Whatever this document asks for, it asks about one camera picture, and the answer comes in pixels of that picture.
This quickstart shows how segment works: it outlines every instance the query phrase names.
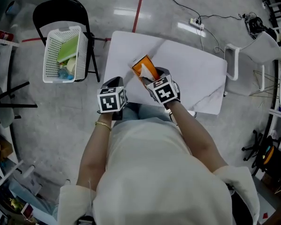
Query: sleeve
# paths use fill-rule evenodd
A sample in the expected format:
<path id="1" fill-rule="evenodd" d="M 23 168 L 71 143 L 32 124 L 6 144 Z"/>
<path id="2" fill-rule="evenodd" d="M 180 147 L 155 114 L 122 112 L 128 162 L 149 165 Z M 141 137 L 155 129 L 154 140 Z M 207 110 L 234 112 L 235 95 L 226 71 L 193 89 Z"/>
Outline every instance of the sleeve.
<path id="1" fill-rule="evenodd" d="M 96 192 L 78 185 L 65 185 L 59 194 L 58 225 L 75 225 L 76 221 L 92 211 Z"/>
<path id="2" fill-rule="evenodd" d="M 224 166 L 214 171 L 219 179 L 232 186 L 243 198 L 257 224 L 260 204 L 257 190 L 248 167 Z"/>

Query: jeans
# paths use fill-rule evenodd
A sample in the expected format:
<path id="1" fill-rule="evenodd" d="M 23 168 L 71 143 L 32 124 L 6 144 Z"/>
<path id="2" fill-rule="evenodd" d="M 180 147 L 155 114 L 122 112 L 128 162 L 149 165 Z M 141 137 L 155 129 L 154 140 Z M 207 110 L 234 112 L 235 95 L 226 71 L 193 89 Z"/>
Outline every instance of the jeans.
<path id="1" fill-rule="evenodd" d="M 142 120 L 147 118 L 159 118 L 165 122 L 172 122 L 169 115 L 158 110 L 156 106 L 128 103 L 123 109 L 123 119 L 116 121 L 114 126 L 130 120 Z"/>

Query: cardboard box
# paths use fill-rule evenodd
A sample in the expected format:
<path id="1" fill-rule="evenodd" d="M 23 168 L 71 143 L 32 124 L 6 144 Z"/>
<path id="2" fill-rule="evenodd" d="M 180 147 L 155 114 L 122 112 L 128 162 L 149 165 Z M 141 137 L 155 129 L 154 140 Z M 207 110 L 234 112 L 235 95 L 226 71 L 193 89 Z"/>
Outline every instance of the cardboard box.
<path id="1" fill-rule="evenodd" d="M 0 137 L 0 162 L 4 161 L 12 153 L 13 146 L 11 143 Z"/>

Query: white shirt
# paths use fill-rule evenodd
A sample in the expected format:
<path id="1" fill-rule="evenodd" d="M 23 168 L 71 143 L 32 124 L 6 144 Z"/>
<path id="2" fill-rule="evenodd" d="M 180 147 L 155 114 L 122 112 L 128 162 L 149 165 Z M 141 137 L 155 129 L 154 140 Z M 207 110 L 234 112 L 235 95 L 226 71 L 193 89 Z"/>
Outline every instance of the white shirt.
<path id="1" fill-rule="evenodd" d="M 72 225 L 92 210 L 97 225 L 230 225 L 225 174 L 231 169 L 241 190 L 249 193 L 249 209 L 258 216 L 248 168 L 227 166 L 212 174 L 191 155 L 173 123 L 158 118 L 126 121 L 112 131 L 106 172 L 96 194 L 80 186 L 61 188 L 58 223 Z"/>

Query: power strip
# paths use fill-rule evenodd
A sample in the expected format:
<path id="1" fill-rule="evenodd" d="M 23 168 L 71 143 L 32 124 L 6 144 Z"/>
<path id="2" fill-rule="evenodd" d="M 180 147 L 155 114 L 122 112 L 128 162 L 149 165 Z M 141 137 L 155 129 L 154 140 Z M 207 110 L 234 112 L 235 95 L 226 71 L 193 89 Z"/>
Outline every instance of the power strip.
<path id="1" fill-rule="evenodd" d="M 191 18 L 189 20 L 189 24 L 197 29 L 204 30 L 204 24 L 201 23 L 200 25 L 200 21 L 198 20 L 198 18 Z"/>

